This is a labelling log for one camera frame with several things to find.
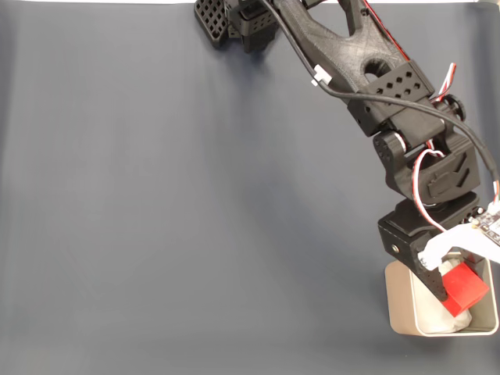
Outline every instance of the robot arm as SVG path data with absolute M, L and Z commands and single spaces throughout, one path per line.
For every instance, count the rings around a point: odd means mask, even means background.
M 367 0 L 339 1 L 349 37 L 335 34 L 309 15 L 307 9 L 320 2 L 198 0 L 195 15 L 216 47 L 240 38 L 246 52 L 260 50 L 273 40 L 278 27 L 283 30 L 314 76 L 313 84 L 341 98 L 365 135 L 373 137 L 388 187 L 405 197 L 379 220 L 386 252 L 445 301 L 448 296 L 439 271 L 423 266 L 419 253 L 441 233 L 439 228 L 451 229 L 482 210 L 472 192 L 480 184 L 476 150 L 496 183 L 495 163 L 461 122 L 462 104 L 452 95 L 432 99 L 432 84 Z M 370 75 L 376 78 L 369 80 Z M 465 135 L 456 133 L 455 127 Z M 426 148 L 441 157 L 422 158 L 415 176 L 413 166 Z M 416 192 L 419 205 L 414 202 Z M 427 219 L 424 205 L 433 220 Z

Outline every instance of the gray backdrop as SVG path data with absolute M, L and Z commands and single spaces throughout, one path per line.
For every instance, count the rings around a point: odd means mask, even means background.
M 498 10 L 376 9 L 435 86 L 459 64 L 500 162 Z M 0 21 L 2 375 L 498 374 L 500 334 L 391 330 L 377 220 L 401 197 L 282 35 L 216 52 L 192 5 Z

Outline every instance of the white cloth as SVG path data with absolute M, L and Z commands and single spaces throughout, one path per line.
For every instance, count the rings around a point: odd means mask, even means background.
M 441 275 L 458 266 L 458 259 L 451 259 L 439 266 Z M 453 315 L 434 297 L 427 287 L 413 273 L 416 318 L 422 332 L 426 334 L 450 334 L 463 330 L 470 325 L 472 316 L 469 310 Z

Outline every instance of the red cube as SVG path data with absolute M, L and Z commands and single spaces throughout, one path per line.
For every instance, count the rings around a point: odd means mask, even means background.
M 463 262 L 443 276 L 443 285 L 448 299 L 442 303 L 453 316 L 476 305 L 490 289 Z

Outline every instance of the circuit board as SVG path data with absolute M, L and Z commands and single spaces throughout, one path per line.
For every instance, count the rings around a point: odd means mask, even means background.
M 486 237 L 491 239 L 495 244 L 500 246 L 500 211 L 495 213 L 485 212 L 478 216 L 479 229 Z

